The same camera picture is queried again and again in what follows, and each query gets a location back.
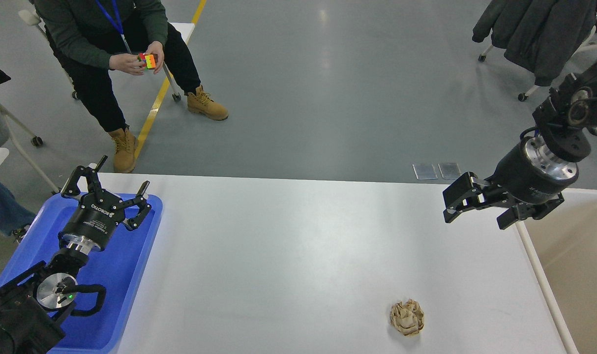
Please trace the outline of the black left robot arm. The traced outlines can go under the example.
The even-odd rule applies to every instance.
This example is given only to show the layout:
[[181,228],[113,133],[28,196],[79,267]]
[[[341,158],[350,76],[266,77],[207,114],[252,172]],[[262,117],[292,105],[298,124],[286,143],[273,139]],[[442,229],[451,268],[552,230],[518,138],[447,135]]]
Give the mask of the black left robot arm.
[[58,233],[59,250],[0,287],[0,354],[45,354],[64,337],[70,316],[90,317],[101,311],[107,288],[80,284],[78,274],[92,251],[104,251],[119,225],[138,229],[150,213],[148,180],[132,199],[106,190],[98,176],[107,160],[95,167],[77,166],[60,195],[78,206]]

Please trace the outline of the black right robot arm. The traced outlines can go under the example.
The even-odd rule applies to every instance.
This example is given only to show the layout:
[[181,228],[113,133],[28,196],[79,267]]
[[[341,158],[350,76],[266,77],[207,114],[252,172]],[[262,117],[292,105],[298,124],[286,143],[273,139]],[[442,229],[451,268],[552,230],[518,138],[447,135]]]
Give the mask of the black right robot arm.
[[577,164],[591,153],[583,130],[597,137],[597,60],[581,74],[567,74],[532,115],[534,127],[521,133],[491,176],[466,172],[443,191],[446,223],[465,211],[501,207],[497,225],[504,230],[519,220],[541,220],[564,202],[562,191],[577,181]]

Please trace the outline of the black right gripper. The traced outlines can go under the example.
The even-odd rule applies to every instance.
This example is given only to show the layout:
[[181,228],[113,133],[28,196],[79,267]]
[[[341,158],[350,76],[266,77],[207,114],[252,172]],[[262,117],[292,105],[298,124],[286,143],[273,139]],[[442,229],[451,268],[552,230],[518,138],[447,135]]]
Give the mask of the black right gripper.
[[525,137],[503,157],[494,173],[480,179],[466,172],[443,190],[443,218],[452,223],[470,210],[504,207],[501,230],[517,221],[541,220],[564,203],[562,190],[579,177],[577,163],[552,157],[542,137]]

